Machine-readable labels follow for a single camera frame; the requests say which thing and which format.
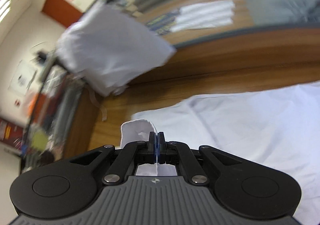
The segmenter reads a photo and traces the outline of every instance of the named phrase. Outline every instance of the metal screw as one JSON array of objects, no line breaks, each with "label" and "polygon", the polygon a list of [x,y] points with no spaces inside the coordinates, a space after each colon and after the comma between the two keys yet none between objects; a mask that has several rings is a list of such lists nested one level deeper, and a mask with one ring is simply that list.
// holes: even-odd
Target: metal screw
[{"label": "metal screw", "polygon": [[117,182],[120,180],[120,177],[119,175],[116,175],[116,174],[108,174],[104,177],[104,180],[106,182]]},{"label": "metal screw", "polygon": [[191,180],[194,183],[205,183],[208,180],[208,178],[203,175],[195,175],[194,177],[191,178]]}]

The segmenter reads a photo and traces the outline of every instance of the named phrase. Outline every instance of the circular cap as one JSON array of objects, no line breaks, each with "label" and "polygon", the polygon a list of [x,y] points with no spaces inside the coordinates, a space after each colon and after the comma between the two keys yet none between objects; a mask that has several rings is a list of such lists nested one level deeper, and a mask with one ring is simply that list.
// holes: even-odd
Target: circular cap
[{"label": "circular cap", "polygon": [[70,188],[70,183],[61,176],[41,177],[33,183],[33,191],[43,197],[56,197],[64,194]]},{"label": "circular cap", "polygon": [[242,189],[257,198],[268,198],[279,191],[279,185],[267,177],[250,177],[242,182]]},{"label": "circular cap", "polygon": [[208,178],[203,175],[195,175],[194,177],[191,178],[191,180],[194,183],[205,183],[208,180]]},{"label": "circular cap", "polygon": [[120,177],[116,174],[108,174],[104,177],[106,182],[117,182],[120,180]]}]

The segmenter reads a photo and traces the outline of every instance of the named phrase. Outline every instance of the white sheet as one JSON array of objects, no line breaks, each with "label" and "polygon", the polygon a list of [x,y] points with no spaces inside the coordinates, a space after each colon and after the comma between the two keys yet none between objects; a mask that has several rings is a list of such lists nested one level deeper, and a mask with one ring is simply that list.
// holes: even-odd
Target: white sheet
[{"label": "white sheet", "polygon": [[175,48],[103,2],[62,34],[56,53],[68,70],[108,96],[140,74],[163,65]]},{"label": "white sheet", "polygon": [[197,95],[172,107],[136,113],[166,141],[210,145],[285,172],[302,188],[294,217],[320,222],[320,82],[282,89]]}]

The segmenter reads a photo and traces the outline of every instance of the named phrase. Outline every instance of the yellow object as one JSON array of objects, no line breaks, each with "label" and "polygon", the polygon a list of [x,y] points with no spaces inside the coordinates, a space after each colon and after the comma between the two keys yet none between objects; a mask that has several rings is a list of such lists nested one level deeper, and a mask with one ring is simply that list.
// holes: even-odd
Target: yellow object
[{"label": "yellow object", "polygon": [[42,130],[37,130],[33,135],[31,147],[39,151],[44,151],[47,143],[48,136]]},{"label": "yellow object", "polygon": [[7,128],[5,130],[5,136],[4,136],[5,139],[9,139],[10,132],[11,132],[11,127],[7,126]]}]

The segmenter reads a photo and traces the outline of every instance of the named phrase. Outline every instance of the gray ribbed base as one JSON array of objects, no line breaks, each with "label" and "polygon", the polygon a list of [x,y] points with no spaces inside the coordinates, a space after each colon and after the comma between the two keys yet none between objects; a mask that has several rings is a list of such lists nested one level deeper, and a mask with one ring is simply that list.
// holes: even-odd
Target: gray ribbed base
[{"label": "gray ribbed base", "polygon": [[12,225],[297,225],[292,217],[252,221],[222,208],[205,187],[187,184],[183,177],[130,176],[118,186],[105,187],[83,212],[60,220],[18,217]]}]

